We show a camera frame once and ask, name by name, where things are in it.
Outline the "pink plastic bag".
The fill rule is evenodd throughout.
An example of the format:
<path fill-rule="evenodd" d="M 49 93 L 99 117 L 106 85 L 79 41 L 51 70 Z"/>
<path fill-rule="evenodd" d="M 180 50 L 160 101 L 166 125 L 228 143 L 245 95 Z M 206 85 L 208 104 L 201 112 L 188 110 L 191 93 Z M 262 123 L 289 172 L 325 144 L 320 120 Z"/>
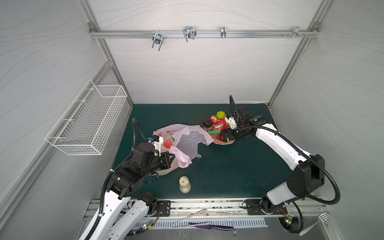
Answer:
<path fill-rule="evenodd" d="M 199 125 L 188 126 L 182 124 L 169 125 L 153 132 L 163 138 L 161 152 L 175 155 L 171 166 L 167 170 L 158 171 L 159 176 L 164 176 L 177 168 L 185 169 L 192 164 L 192 160 L 199 157 L 198 146 L 209 146 L 213 138 Z"/>

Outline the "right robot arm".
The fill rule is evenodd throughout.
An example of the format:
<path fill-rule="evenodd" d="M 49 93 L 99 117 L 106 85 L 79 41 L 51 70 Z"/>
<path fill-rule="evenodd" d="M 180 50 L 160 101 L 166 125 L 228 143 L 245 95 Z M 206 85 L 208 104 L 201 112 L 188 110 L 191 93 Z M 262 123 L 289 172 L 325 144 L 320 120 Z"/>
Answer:
<path fill-rule="evenodd" d="M 287 180 L 266 192 L 259 203 L 248 202 L 248 209 L 273 215 L 285 204 L 293 204 L 298 210 L 296 201 L 300 199 L 309 198 L 325 205 L 335 205 L 340 201 L 340 188 L 325 169 L 325 159 L 322 156 L 302 150 L 263 116 L 253 117 L 245 108 L 238 108 L 233 97 L 229 97 L 229 101 L 230 113 L 225 118 L 229 127 L 220 132 L 219 140 L 228 143 L 257 138 L 274 150 L 292 170 Z M 312 195 L 326 180 L 331 183 L 335 192 L 332 200 L 323 200 Z"/>

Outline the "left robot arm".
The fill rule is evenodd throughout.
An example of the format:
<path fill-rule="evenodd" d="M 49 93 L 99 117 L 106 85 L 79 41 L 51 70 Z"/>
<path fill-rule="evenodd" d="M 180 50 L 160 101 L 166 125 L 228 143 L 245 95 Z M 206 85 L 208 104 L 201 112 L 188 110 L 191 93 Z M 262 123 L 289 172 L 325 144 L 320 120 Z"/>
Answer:
<path fill-rule="evenodd" d="M 132 151 L 121 164 L 110 170 L 102 185 L 98 211 L 80 236 L 81 240 L 123 240 L 143 233 L 152 227 L 153 222 L 136 231 L 134 226 L 145 216 L 159 212 L 157 197 L 143 192 L 129 210 L 118 217 L 136 190 L 145 183 L 145 178 L 158 176 L 159 171 L 169 169 L 176 158 L 169 152 L 160 152 L 163 139 L 157 135 L 144 138 L 145 142 L 137 145 L 136 133 L 142 130 L 136 119 L 132 120 L 132 128 Z"/>

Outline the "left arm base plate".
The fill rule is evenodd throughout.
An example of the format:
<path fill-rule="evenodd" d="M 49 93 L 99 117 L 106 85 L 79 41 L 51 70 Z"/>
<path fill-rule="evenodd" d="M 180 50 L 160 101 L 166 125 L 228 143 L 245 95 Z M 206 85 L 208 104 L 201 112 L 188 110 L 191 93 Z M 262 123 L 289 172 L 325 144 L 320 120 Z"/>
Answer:
<path fill-rule="evenodd" d="M 169 217 L 171 214 L 171 201 L 156 201 L 149 208 L 148 216 Z"/>

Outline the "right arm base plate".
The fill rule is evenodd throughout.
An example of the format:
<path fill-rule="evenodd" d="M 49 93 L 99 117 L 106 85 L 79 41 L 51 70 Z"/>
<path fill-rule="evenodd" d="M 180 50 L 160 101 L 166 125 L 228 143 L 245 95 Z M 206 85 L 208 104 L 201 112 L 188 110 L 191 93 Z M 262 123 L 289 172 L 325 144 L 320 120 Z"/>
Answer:
<path fill-rule="evenodd" d="M 284 203 L 273 205 L 267 199 L 247 199 L 241 206 L 250 216 L 286 215 L 288 213 Z"/>

